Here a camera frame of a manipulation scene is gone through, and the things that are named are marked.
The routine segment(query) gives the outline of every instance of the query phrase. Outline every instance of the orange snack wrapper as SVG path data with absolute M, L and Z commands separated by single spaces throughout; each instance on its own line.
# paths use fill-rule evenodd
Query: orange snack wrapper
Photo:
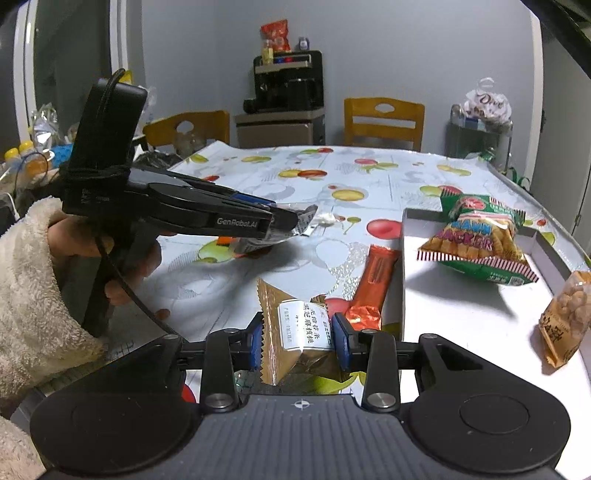
M 369 247 L 363 276 L 345 317 L 355 330 L 382 327 L 382 306 L 392 279 L 394 265 L 400 257 L 399 250 L 379 245 Z

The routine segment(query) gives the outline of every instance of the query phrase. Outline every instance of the white fleece sleeve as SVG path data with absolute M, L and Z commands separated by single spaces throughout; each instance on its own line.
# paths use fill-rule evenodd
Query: white fleece sleeve
M 47 228 L 64 218 L 61 201 L 31 206 L 0 238 L 0 399 L 98 359 L 101 341 L 69 315 L 53 273 Z
M 0 417 L 0 479 L 35 480 L 44 472 L 31 438 Z

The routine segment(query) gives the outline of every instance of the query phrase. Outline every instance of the cracker bag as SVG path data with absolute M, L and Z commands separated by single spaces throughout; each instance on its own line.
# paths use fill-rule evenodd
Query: cracker bag
M 456 194 L 444 189 L 441 208 L 451 220 L 418 249 L 417 259 L 437 261 L 481 280 L 506 285 L 538 281 L 515 244 L 525 212 L 488 195 Z
M 562 367 L 579 349 L 591 323 L 591 273 L 575 271 L 556 295 L 538 324 L 545 343 L 545 357 Z
M 277 385 L 288 373 L 312 374 L 342 382 L 326 308 L 295 299 L 258 279 L 263 312 L 261 379 Z

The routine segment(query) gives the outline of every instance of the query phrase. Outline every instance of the door frame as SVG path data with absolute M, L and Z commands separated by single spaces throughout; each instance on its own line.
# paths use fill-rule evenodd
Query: door frame
M 17 117 L 18 138 L 21 142 L 30 140 L 29 114 L 25 93 L 25 38 L 29 2 L 21 5 L 17 12 L 17 26 L 14 30 L 12 53 L 12 87 L 14 90 L 14 110 Z
M 129 70 L 127 37 L 127 0 L 109 2 L 109 39 L 111 47 L 111 71 Z
M 542 47 L 542 30 L 540 19 L 530 11 L 531 38 L 533 46 L 534 84 L 531 111 L 530 142 L 527 147 L 524 177 L 530 181 L 534 176 L 535 160 L 538 155 L 540 128 L 542 123 L 542 101 L 544 99 L 544 51 Z

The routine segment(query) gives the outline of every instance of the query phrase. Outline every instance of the shelf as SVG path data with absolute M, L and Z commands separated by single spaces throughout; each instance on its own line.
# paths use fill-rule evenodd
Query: shelf
M 257 65 L 255 67 L 255 73 L 271 73 L 279 72 L 285 69 L 307 69 L 312 66 L 309 61 L 286 61 L 282 63 L 271 63 L 269 65 Z

